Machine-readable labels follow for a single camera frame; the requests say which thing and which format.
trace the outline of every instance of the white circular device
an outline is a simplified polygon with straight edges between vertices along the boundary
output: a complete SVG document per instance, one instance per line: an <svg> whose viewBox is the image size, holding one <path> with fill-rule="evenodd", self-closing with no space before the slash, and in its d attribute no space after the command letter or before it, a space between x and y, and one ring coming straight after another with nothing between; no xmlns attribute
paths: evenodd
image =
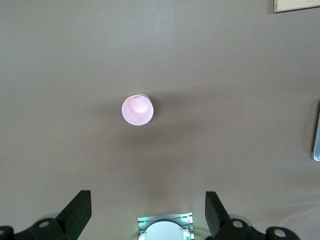
<svg viewBox="0 0 320 240"><path fill-rule="evenodd" d="M128 123L141 126L151 120L154 115L154 107L147 95L139 93L124 101L122 115Z"/></svg>
<svg viewBox="0 0 320 240"><path fill-rule="evenodd" d="M138 240L191 240L190 232L171 221L159 221L149 226Z"/></svg>

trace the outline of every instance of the black bracket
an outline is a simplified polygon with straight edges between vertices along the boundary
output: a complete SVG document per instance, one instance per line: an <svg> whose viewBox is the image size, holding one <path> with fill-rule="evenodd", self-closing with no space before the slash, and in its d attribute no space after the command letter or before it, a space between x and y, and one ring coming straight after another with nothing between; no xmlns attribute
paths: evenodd
<svg viewBox="0 0 320 240"><path fill-rule="evenodd" d="M214 191L205 194L205 219L211 233L205 240L300 240L284 227L272 226L263 234L243 220L230 218Z"/></svg>
<svg viewBox="0 0 320 240"><path fill-rule="evenodd" d="M56 218L42 219L16 234L11 226L0 226L0 240L77 240L91 213L91 192L82 190Z"/></svg>

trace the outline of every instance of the white paper cup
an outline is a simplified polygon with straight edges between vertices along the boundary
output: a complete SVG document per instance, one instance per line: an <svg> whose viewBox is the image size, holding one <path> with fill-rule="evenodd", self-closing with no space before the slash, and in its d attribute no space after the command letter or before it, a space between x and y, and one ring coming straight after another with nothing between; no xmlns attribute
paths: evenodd
<svg viewBox="0 0 320 240"><path fill-rule="evenodd" d="M147 95L138 93L124 101L122 115L128 123L141 126L151 120L154 115L154 107Z"/></svg>

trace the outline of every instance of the wooden board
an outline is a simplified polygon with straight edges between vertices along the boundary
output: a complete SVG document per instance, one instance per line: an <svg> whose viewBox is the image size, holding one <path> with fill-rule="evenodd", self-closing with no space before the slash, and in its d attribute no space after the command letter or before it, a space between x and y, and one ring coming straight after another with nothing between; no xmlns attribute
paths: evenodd
<svg viewBox="0 0 320 240"><path fill-rule="evenodd" d="M320 7L320 0L274 0L275 13Z"/></svg>

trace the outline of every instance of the gray table surface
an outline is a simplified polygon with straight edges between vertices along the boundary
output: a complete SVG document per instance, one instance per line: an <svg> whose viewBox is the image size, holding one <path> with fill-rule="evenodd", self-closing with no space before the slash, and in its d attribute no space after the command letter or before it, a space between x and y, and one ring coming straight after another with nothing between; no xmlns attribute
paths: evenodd
<svg viewBox="0 0 320 240"><path fill-rule="evenodd" d="M79 239L137 239L137 218L205 192L264 232L320 237L320 8L271 0L0 1L0 225L17 232L91 190ZM121 115L145 93L144 126Z"/></svg>

